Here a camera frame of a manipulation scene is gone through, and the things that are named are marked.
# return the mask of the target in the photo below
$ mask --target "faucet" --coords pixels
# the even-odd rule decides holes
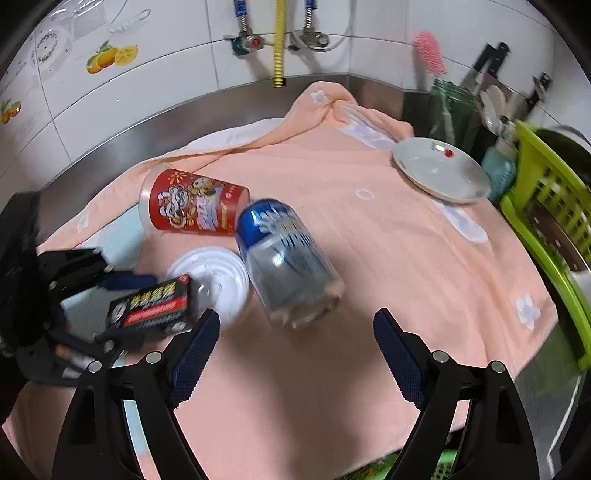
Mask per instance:
[[[234,0],[234,12],[238,19],[238,36],[232,38],[232,50],[237,57],[242,57],[250,52],[262,49],[265,40],[258,34],[253,34],[248,22],[246,0]]]
[[[299,50],[301,44],[311,50],[323,50],[329,46],[329,36],[314,29],[314,10],[316,9],[316,0],[306,0],[306,23],[302,30],[291,33],[290,50]]]

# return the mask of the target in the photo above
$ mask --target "white lid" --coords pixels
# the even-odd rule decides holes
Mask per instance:
[[[185,273],[197,281],[193,295],[197,299],[199,316],[206,309],[213,309],[219,315],[222,327],[238,317],[250,285],[246,267],[239,256],[220,247],[191,250],[172,264],[166,278]]]

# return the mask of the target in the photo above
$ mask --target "pink towel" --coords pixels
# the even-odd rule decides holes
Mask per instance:
[[[251,293],[241,317],[222,332],[193,396],[176,410],[212,480],[330,480],[404,444],[418,411],[402,399],[374,341],[372,319],[380,308],[431,350],[480,367],[497,359],[513,376],[555,325],[535,266],[494,207],[464,209],[486,232],[484,240],[471,241],[392,166],[389,151],[340,131],[349,121],[340,105],[397,140],[412,134],[407,124],[356,106],[341,86],[318,83],[275,131],[247,147],[165,155],[179,169],[199,169],[248,186],[253,198],[290,204],[347,285],[337,311],[305,329],[273,329]],[[136,201],[143,176],[158,161],[115,180],[42,249],[74,247],[115,219]],[[237,250],[232,238],[160,233],[146,237],[139,270],[163,275],[180,255],[205,245]],[[47,472],[41,463],[48,455],[31,460],[43,432],[39,400],[58,395],[34,393],[36,401],[19,410],[28,424],[21,426],[20,445],[37,472]],[[466,411],[465,404],[458,408],[454,428]],[[146,478],[159,478],[149,454],[139,460]]]

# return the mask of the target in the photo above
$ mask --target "ceramic plate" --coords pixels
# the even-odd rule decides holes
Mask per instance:
[[[396,165],[421,190],[449,203],[486,200],[491,183],[462,150],[431,138],[408,138],[392,150]]]

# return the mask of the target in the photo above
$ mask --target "white hose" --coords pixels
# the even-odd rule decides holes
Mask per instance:
[[[356,8],[356,4],[357,4],[357,0],[349,0],[349,22],[347,23],[347,28],[345,29],[345,32],[343,32],[343,35],[341,36],[340,40],[331,45],[330,47],[326,47],[326,48],[312,48],[309,45],[306,45],[304,42],[302,42],[301,38],[295,34],[295,29],[294,29],[294,9],[291,9],[291,18],[290,18],[290,31],[291,31],[291,38],[294,40],[295,44],[297,47],[299,48],[303,48],[303,49],[307,49],[307,50],[311,50],[311,51],[318,51],[318,52],[322,52],[322,51],[331,51],[334,50],[338,47],[340,47],[343,42],[347,39],[347,37],[349,37],[351,35],[351,32],[353,30],[353,20],[355,18],[355,8]]]

